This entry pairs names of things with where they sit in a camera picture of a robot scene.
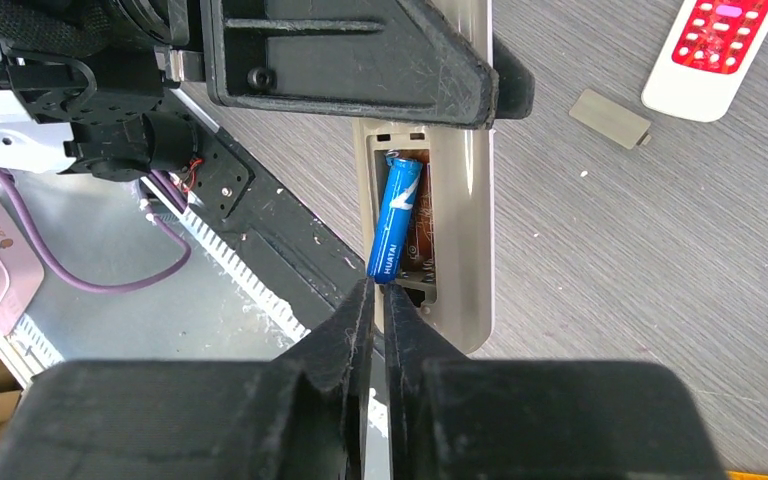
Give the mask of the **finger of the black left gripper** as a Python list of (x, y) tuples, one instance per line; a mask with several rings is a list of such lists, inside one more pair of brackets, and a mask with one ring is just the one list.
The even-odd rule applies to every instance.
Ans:
[(205, 1), (206, 84), (244, 109), (481, 129), (494, 69), (429, 1)]
[(492, 36), (493, 68), (498, 92), (493, 120), (522, 120), (533, 110), (535, 77), (496, 34)]

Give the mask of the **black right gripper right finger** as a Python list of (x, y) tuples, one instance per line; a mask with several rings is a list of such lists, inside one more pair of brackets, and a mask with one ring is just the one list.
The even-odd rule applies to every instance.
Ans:
[(628, 360), (473, 360), (383, 289), (396, 479), (722, 479), (689, 389)]

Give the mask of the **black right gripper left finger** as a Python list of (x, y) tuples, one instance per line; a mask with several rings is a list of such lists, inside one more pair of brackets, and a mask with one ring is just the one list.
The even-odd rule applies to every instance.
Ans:
[(60, 363), (0, 440), (0, 479), (360, 479), (375, 286), (270, 361)]

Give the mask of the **grey battery cover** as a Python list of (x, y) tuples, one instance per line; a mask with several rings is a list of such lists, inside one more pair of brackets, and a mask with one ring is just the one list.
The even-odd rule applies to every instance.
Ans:
[(585, 89), (569, 115), (608, 140), (632, 150), (651, 140), (651, 122), (592, 89)]

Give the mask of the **blue battery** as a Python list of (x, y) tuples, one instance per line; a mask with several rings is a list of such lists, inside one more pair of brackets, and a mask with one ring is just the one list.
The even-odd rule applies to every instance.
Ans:
[(422, 162), (395, 151), (385, 159), (389, 173), (367, 262), (367, 276), (380, 285), (397, 277), (423, 169)]

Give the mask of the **red white remote control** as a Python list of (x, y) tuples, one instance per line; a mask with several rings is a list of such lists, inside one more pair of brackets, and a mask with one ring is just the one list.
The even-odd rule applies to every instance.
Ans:
[(685, 0), (641, 93), (643, 105), (694, 122), (722, 118), (768, 33), (768, 0)]

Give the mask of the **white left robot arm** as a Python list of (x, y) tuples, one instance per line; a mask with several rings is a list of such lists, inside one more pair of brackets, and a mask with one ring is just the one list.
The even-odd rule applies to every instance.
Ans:
[(0, 1), (0, 168), (130, 182), (193, 169), (167, 95), (475, 130), (536, 82), (485, 1)]

